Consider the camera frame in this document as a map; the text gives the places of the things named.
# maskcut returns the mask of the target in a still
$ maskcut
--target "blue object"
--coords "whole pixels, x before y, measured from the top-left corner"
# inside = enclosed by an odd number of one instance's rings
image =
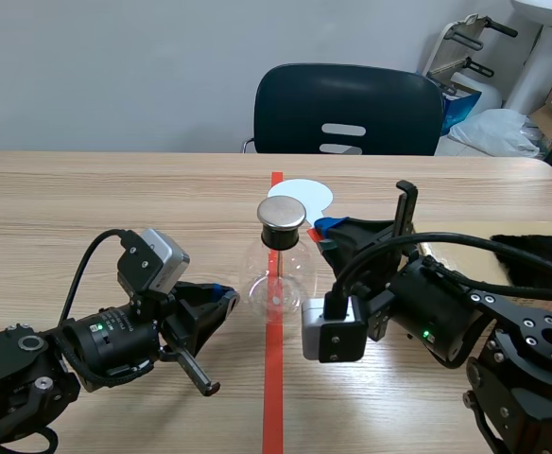
[[[226,293],[227,290],[220,284],[213,284],[213,291],[211,292],[211,299],[209,301],[211,303],[215,303],[219,301]]]
[[[323,238],[328,238],[329,237],[329,229],[332,229],[333,227],[336,227],[341,222],[344,222],[348,219],[349,219],[349,217],[347,217],[347,218],[322,218],[322,219],[318,219],[314,223],[314,228],[316,229],[316,231]]]
[[[469,96],[460,97],[459,99],[448,99],[444,97],[446,115],[444,117],[441,135],[447,135],[453,126],[467,118],[467,115],[469,115],[475,107],[475,104],[477,104],[481,96],[481,93],[473,93]]]
[[[363,154],[433,156],[443,119],[440,89],[423,76],[365,66],[289,64],[269,71],[259,85],[254,142],[258,153],[325,154],[322,145],[338,145]],[[329,133],[325,124],[366,132]]]

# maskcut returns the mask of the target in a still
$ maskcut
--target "metal lid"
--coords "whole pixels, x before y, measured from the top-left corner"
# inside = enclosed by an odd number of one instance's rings
[[[292,197],[268,197],[257,207],[257,218],[266,227],[278,232],[296,230],[305,222],[305,207]]]

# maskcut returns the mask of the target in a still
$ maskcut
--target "screw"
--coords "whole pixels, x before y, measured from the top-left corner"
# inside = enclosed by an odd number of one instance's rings
[[[40,391],[49,391],[53,388],[53,380],[48,376],[42,376],[34,380],[34,387]]]
[[[465,404],[465,407],[470,409],[472,407],[472,399],[469,397],[469,393],[465,393],[463,395],[463,404]]]
[[[467,378],[473,386],[480,386],[482,383],[482,375],[480,375],[479,369],[474,364],[468,364]]]

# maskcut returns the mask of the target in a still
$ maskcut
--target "clear glass jar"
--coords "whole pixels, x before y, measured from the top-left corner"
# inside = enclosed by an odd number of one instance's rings
[[[315,296],[318,285],[312,254],[299,240],[305,208],[274,196],[262,201],[257,217],[264,228],[243,259],[239,291],[263,320],[289,324],[300,318],[302,303]]]

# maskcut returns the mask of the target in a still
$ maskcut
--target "black chair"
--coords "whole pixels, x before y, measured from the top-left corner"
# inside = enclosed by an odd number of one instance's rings
[[[443,119],[440,89],[423,76],[363,66],[289,64],[261,81],[255,136],[242,152],[254,142],[258,153],[322,153],[336,145],[360,148],[362,154],[433,156]]]

